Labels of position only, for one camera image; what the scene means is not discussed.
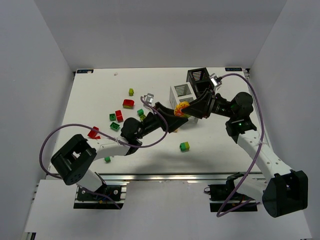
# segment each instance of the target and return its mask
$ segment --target green and yellow block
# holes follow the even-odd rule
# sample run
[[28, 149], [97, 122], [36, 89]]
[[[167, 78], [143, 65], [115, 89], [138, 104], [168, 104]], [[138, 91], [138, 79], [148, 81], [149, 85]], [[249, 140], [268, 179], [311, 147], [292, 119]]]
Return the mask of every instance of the green and yellow block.
[[141, 121], [143, 121], [145, 118], [146, 118], [146, 115], [144, 115], [144, 114], [142, 114], [142, 115], [140, 116], [140, 120], [141, 120]]
[[138, 111], [136, 111], [136, 113], [139, 117], [145, 114], [143, 109], [139, 109]]
[[189, 149], [190, 149], [190, 146], [189, 146], [189, 143], [187, 141], [183, 142], [183, 143], [180, 143], [181, 152], [189, 151]]
[[114, 113], [109, 114], [109, 118], [110, 118], [110, 121], [115, 121], [116, 120], [116, 114], [114, 114]]
[[129, 88], [129, 96], [132, 97], [134, 95], [134, 93], [135, 92], [134, 92], [133, 88]]
[[111, 157], [107, 156], [104, 158], [105, 162], [108, 164], [111, 162]]
[[120, 125], [115, 123], [115, 122], [112, 122], [111, 125], [110, 125], [110, 128], [117, 132], [119, 130], [119, 128], [120, 128]]

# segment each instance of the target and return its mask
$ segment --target small cube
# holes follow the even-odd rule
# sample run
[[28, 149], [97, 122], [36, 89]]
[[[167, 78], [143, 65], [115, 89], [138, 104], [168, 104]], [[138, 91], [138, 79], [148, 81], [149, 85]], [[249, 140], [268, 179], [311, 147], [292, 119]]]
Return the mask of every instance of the small cube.
[[122, 117], [122, 112], [121, 110], [115, 111], [115, 117], [118, 123], [122, 122], [124, 118]]
[[138, 116], [141, 117], [142, 115], [144, 115], [144, 110], [143, 109], [139, 109], [138, 111], [136, 111], [138, 113]]
[[129, 96], [132, 97], [134, 95], [134, 93], [135, 92], [134, 92], [133, 88], [129, 88]]
[[110, 121], [115, 121], [116, 120], [116, 114], [115, 113], [111, 113], [109, 114], [109, 118], [110, 118]]
[[115, 122], [113, 122], [113, 123], [111, 123], [110, 128], [117, 132], [119, 130], [119, 128], [120, 128], [120, 125], [115, 123]]
[[[99, 128], [97, 128], [96, 126], [94, 126], [93, 129], [99, 131]], [[91, 138], [91, 139], [95, 139], [95, 137], [97, 136], [97, 134], [98, 134], [98, 133], [97, 133], [96, 131], [91, 130], [91, 131], [88, 133], [88, 137]]]
[[111, 162], [111, 158], [109, 156], [105, 157], [104, 160], [107, 164]]
[[189, 143], [187, 141], [183, 142], [183, 143], [180, 143], [181, 152], [189, 151], [189, 149], [190, 149], [190, 146], [189, 146]]
[[125, 109], [133, 109], [135, 105], [135, 101], [131, 100], [131, 99], [125, 99], [123, 100], [122, 106]]
[[140, 120], [141, 120], [141, 121], [143, 121], [145, 118], [146, 118], [146, 115], [144, 115], [144, 114], [142, 114], [142, 115], [140, 116]]

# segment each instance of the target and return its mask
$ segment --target orange object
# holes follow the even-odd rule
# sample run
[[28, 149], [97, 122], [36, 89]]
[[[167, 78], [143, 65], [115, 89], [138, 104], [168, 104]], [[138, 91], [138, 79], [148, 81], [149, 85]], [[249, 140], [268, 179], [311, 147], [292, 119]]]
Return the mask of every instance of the orange object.
[[183, 117], [185, 114], [181, 110], [189, 106], [190, 104], [187, 101], [180, 102], [177, 106], [175, 106], [174, 115]]

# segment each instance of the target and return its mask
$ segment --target gray wall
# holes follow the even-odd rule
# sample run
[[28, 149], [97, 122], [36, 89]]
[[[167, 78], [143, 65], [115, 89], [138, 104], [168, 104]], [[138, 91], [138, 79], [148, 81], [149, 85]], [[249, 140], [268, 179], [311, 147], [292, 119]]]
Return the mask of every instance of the gray wall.
[[320, 2], [288, 0], [252, 69], [251, 79], [275, 152], [309, 178], [304, 211], [320, 239]]
[[251, 67], [286, 0], [35, 0], [71, 69]]
[[17, 240], [44, 176], [41, 143], [60, 123], [73, 79], [33, 0], [1, 1], [0, 79], [0, 239]]

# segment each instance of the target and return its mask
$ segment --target silver connector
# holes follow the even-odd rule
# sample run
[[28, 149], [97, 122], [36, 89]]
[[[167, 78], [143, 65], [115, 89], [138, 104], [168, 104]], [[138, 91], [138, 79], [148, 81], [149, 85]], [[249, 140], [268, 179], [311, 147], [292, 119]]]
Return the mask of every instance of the silver connector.
[[210, 80], [211, 80], [211, 82], [213, 83], [213, 86], [214, 86], [214, 88], [213, 88], [214, 94], [216, 94], [218, 92], [219, 88], [221, 88], [221, 86], [222, 86], [222, 82], [221, 81], [217, 82], [218, 78], [219, 78], [218, 75], [215, 74], [215, 73], [210, 75]]
[[149, 104], [150, 106], [152, 105], [152, 102], [154, 101], [155, 95], [148, 93], [145, 97], [144, 97], [144, 101]]

